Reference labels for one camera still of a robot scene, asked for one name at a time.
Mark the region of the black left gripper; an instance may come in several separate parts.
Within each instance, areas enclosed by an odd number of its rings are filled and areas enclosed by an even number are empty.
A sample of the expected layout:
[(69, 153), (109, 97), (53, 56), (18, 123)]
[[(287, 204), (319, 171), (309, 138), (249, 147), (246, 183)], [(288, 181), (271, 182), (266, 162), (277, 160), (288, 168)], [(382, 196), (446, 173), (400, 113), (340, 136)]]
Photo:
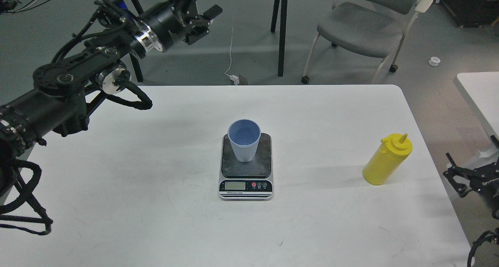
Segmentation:
[(198, 14), (196, 3), (197, 0), (167, 0), (146, 11), (146, 24), (153, 33), (156, 50), (165, 52), (180, 41), (192, 45), (209, 34), (208, 27), (223, 9), (214, 5)]

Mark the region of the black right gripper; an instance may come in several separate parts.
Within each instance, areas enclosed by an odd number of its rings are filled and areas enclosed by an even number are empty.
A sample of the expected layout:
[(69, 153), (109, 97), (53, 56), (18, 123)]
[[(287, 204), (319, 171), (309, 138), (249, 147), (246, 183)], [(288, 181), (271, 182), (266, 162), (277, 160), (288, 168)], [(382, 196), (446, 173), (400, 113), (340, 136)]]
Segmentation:
[[(491, 212), (494, 219), (499, 219), (499, 173), (498, 162), (480, 166), (474, 170), (457, 166), (450, 153), (446, 153), (451, 166), (444, 171), (443, 176), (460, 198), (464, 198), (472, 191), (476, 191)], [(472, 189), (467, 185), (457, 182), (459, 176), (469, 180)]]

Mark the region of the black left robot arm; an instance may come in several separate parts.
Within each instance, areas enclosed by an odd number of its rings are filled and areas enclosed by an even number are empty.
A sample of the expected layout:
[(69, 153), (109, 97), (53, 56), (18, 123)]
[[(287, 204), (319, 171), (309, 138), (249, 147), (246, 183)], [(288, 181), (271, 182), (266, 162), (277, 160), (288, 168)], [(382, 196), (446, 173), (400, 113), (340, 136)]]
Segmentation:
[(209, 34), (209, 26), (222, 13), (214, 5), (199, 13), (197, 0), (167, 0), (138, 16), (123, 7), (123, 0), (96, 1), (96, 11), (48, 64), (32, 77), (34, 89), (1, 106), (1, 196), (10, 189), (18, 197), (1, 205), (1, 227), (9, 221), (44, 224), (35, 235), (48, 235), (52, 219), (33, 192), (42, 170), (20, 156), (54, 131), (62, 137), (86, 131), (90, 116), (105, 100), (148, 110), (152, 100), (134, 83), (121, 61), (132, 55), (145, 58), (155, 49), (164, 52), (175, 43), (193, 44)]

